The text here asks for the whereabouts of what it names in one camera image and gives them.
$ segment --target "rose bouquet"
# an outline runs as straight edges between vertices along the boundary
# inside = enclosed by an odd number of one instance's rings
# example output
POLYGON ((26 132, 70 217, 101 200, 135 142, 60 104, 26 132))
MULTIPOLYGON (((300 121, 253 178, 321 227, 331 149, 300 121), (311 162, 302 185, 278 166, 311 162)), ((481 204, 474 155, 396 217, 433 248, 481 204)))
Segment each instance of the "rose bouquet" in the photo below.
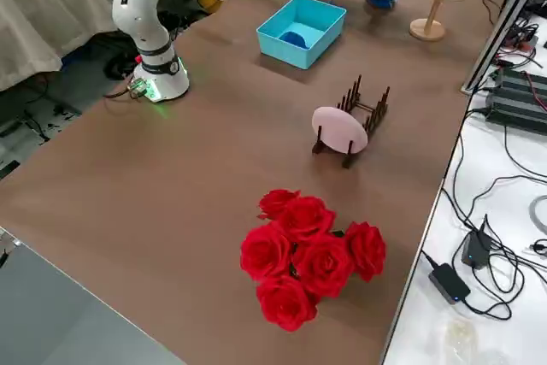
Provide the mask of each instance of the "rose bouquet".
POLYGON ((286 331, 317 315, 323 297, 337 297, 354 272, 369 282, 382 273, 385 242, 377 227, 352 222, 332 232, 336 214, 320 198, 273 190, 259 203, 268 223, 241 244, 241 268, 260 284, 262 313, 286 331))

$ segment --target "floor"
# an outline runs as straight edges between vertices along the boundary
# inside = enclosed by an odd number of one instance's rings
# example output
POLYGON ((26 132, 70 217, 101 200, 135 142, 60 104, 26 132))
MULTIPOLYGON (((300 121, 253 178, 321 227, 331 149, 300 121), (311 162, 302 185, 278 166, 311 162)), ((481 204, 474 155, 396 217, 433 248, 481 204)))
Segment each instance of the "floor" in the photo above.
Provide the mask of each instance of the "floor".
MULTIPOLYGON (((0 130, 6 128, 10 118, 25 110, 48 138, 54 138, 78 113, 86 111, 115 86, 117 82, 103 74, 103 66, 119 52, 118 47, 94 38, 74 52, 61 72, 39 74, 1 93, 0 130), (40 97, 46 85, 47 97, 40 97)), ((44 139, 25 126, 0 138, 0 169, 13 160, 23 163, 42 144, 44 139)))
MULTIPOLYGON (((181 15, 199 9, 195 0, 160 0, 158 3, 158 10, 177 10, 181 15)), ((61 72, 38 74, 0 92, 0 180, 45 144, 47 138, 54 138, 112 91, 117 81, 108 79, 103 67, 111 57, 131 47, 129 41, 113 41, 108 35, 99 34, 65 57, 61 72), (23 125, 4 137, 13 119, 18 117, 26 119, 34 130, 23 125), (45 138, 37 132, 40 128, 45 138)))

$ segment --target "blue plastic bin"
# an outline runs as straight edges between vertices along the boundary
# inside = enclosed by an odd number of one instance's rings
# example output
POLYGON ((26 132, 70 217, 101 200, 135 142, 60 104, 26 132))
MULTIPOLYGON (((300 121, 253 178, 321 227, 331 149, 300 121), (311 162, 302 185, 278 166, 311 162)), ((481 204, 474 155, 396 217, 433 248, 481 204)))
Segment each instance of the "blue plastic bin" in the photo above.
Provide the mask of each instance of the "blue plastic bin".
POLYGON ((291 0, 256 29, 260 50, 297 68, 309 68, 342 32, 345 12, 319 0, 291 0), (301 36, 306 47, 281 40, 287 32, 301 36))

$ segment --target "brown table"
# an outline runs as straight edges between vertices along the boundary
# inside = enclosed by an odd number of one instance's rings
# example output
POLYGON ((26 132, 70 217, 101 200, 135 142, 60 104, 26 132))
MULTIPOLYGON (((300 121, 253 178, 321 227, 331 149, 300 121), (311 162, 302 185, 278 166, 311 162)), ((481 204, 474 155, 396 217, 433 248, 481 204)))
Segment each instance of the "brown table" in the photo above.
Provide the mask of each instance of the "brown table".
POLYGON ((343 35, 302 71, 256 41, 286 1, 228 0, 177 40, 186 96, 102 101, 0 185, 3 227, 190 365, 378 361, 489 32, 480 0, 445 8, 439 44, 408 35, 428 0, 389 15, 337 0, 343 35), (359 74, 368 103, 391 86, 390 111, 346 170, 340 155, 311 155, 311 115, 359 74), (378 225, 388 244, 383 276, 352 279, 296 333, 262 318, 238 266, 257 200, 277 187, 323 197, 336 228, 378 225))

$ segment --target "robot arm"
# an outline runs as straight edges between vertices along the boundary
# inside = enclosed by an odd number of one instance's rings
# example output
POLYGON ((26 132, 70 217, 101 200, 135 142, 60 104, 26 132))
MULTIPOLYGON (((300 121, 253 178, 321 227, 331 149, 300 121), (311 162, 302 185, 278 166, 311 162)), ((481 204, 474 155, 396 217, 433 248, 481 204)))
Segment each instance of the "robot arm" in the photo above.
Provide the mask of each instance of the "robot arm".
POLYGON ((153 102, 182 96, 189 80, 169 33, 157 18, 158 0, 114 0, 114 23, 132 37, 142 57, 131 87, 153 102))

